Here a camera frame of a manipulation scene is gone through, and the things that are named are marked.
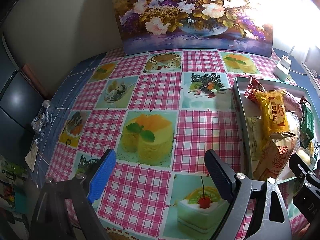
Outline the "orange bread roll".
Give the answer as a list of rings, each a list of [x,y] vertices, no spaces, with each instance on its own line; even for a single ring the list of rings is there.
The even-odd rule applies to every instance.
[[[293,132],[271,134],[262,147],[262,156],[253,172],[253,179],[277,179],[295,149],[297,138]]]

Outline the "green snack packet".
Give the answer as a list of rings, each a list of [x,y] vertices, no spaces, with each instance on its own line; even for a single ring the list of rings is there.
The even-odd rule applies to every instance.
[[[301,143],[304,148],[307,148],[311,140],[315,136],[315,120],[311,109],[302,110],[303,117],[301,123]]]

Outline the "yellow cake packet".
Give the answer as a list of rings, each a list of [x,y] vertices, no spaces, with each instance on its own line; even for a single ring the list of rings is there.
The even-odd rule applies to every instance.
[[[280,139],[296,137],[296,133],[290,131],[284,106],[286,90],[278,89],[262,92],[253,89],[261,111],[262,131],[266,139]]]

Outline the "round rice cracker packet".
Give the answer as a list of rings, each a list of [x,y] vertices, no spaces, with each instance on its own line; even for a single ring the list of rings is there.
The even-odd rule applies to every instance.
[[[300,128],[298,116],[294,112],[286,112],[286,118],[290,132],[298,136]]]

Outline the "red snack bag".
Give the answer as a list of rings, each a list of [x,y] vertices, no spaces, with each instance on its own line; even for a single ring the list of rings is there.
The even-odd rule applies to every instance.
[[[244,93],[245,98],[248,100],[252,101],[256,105],[258,104],[257,98],[254,95],[254,90],[258,90],[260,92],[266,92],[265,88],[263,85],[255,78],[250,76],[248,78],[248,86],[247,89]]]

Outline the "round pale yellow bun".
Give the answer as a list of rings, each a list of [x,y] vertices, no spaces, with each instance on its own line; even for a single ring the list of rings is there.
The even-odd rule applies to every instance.
[[[306,163],[309,167],[314,168],[315,160],[311,156],[311,153],[309,152],[308,149],[304,149],[304,148],[300,147],[297,150],[297,154],[304,161],[304,163]]]

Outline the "pink snack packet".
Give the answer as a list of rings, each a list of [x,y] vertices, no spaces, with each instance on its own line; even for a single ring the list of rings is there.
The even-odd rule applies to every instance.
[[[296,115],[302,114],[302,108],[300,103],[295,99],[295,97],[291,93],[286,92],[283,97],[283,100],[287,112],[295,112]]]

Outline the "pink checkered food tablecloth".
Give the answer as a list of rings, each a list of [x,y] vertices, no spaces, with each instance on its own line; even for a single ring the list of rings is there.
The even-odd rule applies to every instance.
[[[182,68],[183,49],[142,53],[148,56],[145,74],[178,72]],[[272,76],[276,55],[262,57],[222,50],[222,60],[229,72],[237,73],[234,84],[213,72],[183,74],[182,105],[192,110],[229,110],[224,96],[234,93],[238,109],[235,117],[240,130],[242,169],[255,170],[256,158],[251,154],[258,142],[250,138],[251,121],[259,117],[259,108],[244,97],[250,76],[267,90],[282,88],[297,100],[308,97],[295,82],[279,82]],[[91,81],[107,79],[97,107],[120,107],[136,84],[132,77],[109,81],[115,62],[98,67]],[[178,116],[171,111],[129,110],[125,116],[116,153],[116,166],[93,206],[103,226],[114,239],[208,239],[227,210],[209,177],[206,167],[201,173],[174,170],[174,139],[178,134]],[[59,151],[55,157],[71,161],[71,179],[88,169],[102,155],[82,151],[67,158]]]

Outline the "white power adapter cube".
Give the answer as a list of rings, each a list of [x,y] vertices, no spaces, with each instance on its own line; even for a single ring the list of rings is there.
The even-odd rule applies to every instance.
[[[273,74],[278,79],[284,82],[287,79],[287,76],[289,75],[290,68],[291,60],[287,56],[283,56],[276,64],[276,67],[273,70]]]

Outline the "floral painting canvas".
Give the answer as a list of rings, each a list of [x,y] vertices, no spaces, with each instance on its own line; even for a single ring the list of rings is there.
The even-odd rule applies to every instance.
[[[267,0],[111,0],[126,54],[224,49],[271,56]]]

